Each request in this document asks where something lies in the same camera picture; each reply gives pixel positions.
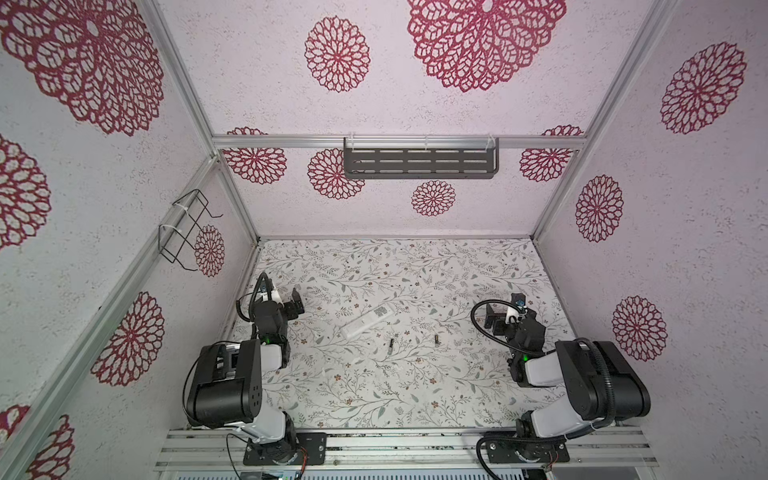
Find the white remote control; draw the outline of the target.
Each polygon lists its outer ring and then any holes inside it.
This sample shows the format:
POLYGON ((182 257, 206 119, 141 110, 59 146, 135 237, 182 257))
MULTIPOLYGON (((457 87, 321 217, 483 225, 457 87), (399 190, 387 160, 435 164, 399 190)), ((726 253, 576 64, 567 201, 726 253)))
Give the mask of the white remote control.
POLYGON ((345 339, 353 339, 389 319, 393 314, 394 311, 390 307, 384 305, 376 307, 345 325, 341 330, 342 335, 345 339))

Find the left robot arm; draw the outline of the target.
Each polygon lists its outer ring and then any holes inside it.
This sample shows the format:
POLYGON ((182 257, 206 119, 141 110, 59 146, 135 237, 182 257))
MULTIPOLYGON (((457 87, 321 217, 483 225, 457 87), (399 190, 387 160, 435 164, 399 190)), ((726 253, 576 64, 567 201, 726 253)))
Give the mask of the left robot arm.
POLYGON ((287 412, 264 399, 263 377, 288 366, 288 323, 305 308, 296 289, 286 300, 277 290, 259 288, 248 297, 248 307, 237 301, 236 311, 251 325, 251 337, 201 349, 183 407, 192 426, 233 428, 246 443, 247 464, 288 464, 300 451, 295 425, 287 412))

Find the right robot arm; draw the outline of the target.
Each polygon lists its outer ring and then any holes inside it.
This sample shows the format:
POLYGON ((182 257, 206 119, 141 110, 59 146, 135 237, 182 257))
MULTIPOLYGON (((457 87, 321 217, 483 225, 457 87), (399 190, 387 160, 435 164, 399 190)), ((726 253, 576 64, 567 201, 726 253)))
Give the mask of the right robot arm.
POLYGON ((511 352, 508 369, 518 386, 565 388, 562 398, 524 413, 516 421, 515 434, 497 436, 498 441, 557 446, 650 413, 647 387, 614 343, 578 337, 557 341, 544 351, 546 327, 519 298, 483 300, 470 310, 470 321, 511 352))

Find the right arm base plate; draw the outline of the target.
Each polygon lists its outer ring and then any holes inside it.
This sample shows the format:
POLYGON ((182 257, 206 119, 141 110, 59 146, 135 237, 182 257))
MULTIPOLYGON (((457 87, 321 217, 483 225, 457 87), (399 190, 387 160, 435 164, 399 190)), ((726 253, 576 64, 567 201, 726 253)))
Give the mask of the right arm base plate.
POLYGON ((551 464, 571 460, 563 437, 541 439, 518 437, 512 432, 488 432, 482 440, 489 461, 495 464, 551 464))

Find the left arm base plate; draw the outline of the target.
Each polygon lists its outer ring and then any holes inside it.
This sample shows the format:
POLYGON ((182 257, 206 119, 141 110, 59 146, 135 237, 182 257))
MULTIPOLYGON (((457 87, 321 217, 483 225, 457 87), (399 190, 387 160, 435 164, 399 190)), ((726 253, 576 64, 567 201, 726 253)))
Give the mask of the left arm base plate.
POLYGON ((325 463, 328 435, 325 432, 289 432, 282 440, 258 444, 249 441, 245 466, 307 466, 325 463))

